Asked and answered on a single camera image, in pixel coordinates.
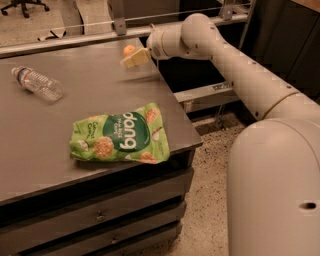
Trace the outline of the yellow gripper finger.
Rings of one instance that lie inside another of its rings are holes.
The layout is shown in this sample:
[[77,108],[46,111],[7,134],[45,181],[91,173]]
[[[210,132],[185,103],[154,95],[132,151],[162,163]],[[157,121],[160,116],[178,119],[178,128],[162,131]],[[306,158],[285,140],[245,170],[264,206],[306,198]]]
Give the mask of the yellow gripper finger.
[[136,48],[128,56],[124,57],[120,61],[120,64],[124,68],[132,68],[143,65],[151,60],[151,55],[146,48]]

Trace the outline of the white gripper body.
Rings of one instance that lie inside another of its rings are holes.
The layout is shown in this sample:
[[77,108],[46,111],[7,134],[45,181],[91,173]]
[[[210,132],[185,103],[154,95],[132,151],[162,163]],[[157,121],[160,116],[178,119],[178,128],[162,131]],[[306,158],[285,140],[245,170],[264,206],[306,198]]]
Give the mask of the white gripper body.
[[180,26],[151,25],[146,47],[156,60],[184,57],[187,53],[187,47],[182,41]]

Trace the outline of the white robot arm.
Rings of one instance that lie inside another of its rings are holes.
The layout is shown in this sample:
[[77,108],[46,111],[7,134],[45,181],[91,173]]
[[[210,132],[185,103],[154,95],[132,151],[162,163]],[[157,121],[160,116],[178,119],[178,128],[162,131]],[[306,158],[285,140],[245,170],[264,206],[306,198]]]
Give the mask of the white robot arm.
[[148,58],[210,61],[255,117],[234,141],[227,170],[229,256],[320,256],[320,106],[229,44],[200,13],[152,26]]

